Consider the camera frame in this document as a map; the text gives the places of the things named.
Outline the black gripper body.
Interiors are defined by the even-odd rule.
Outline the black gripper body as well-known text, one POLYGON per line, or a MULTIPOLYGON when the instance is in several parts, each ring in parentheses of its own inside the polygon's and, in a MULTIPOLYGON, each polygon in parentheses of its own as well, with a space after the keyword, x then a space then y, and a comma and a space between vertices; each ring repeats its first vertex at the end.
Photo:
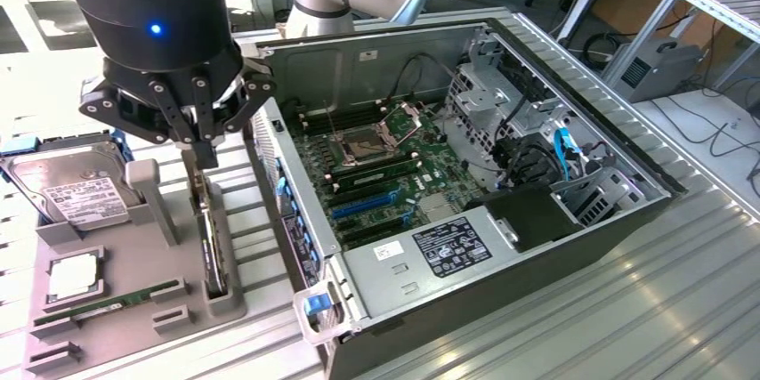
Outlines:
POLYGON ((225 0, 76 0, 102 50, 102 74, 116 86, 154 78, 186 86, 204 77, 232 83, 242 66, 225 0))

